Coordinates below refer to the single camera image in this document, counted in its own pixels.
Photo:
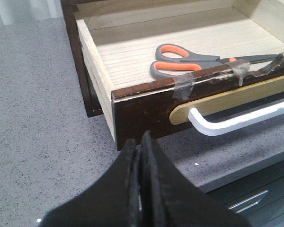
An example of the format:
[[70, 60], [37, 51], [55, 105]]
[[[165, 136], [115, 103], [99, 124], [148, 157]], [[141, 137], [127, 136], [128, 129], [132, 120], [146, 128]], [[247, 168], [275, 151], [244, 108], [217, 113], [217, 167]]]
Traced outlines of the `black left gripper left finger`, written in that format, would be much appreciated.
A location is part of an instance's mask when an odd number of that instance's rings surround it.
[[140, 152], [126, 141], [111, 167], [87, 190], [48, 212], [42, 227], [138, 227]]

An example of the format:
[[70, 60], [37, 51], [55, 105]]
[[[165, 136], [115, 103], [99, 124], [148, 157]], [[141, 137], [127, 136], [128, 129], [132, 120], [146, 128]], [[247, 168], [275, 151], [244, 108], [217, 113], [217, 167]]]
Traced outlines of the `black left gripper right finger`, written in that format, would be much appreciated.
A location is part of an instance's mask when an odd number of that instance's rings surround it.
[[187, 180], [146, 131], [141, 146], [142, 222], [145, 227], [248, 227]]

